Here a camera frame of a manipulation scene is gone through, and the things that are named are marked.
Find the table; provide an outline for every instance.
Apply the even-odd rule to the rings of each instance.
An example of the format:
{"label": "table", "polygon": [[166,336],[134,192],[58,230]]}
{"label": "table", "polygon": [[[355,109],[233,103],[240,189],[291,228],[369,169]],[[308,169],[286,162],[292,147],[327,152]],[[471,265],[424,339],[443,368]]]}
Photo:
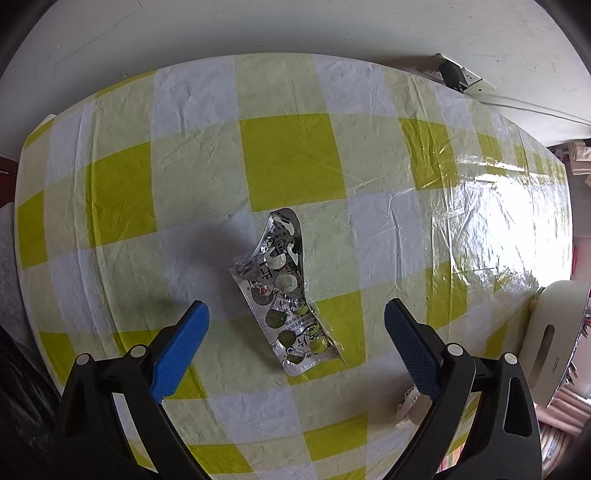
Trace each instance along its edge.
{"label": "table", "polygon": [[[299,377],[226,270],[281,207],[300,218],[306,294],[346,360]],[[413,433],[394,428],[412,381],[385,303],[496,358],[519,350],[536,289],[570,275],[566,172],[549,151],[442,85],[326,56],[199,60],[81,101],[27,138],[15,221],[59,388],[77,354],[119,356],[207,303],[209,333],[164,408],[224,480],[380,478]]]}

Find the pill blister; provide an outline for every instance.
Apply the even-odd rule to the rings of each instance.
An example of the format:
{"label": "pill blister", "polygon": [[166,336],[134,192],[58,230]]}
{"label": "pill blister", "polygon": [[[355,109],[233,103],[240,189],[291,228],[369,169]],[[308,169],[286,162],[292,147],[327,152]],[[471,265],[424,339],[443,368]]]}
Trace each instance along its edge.
{"label": "pill blister", "polygon": [[304,295],[301,227],[293,210],[269,214],[252,255],[229,268],[288,375],[340,358]]}

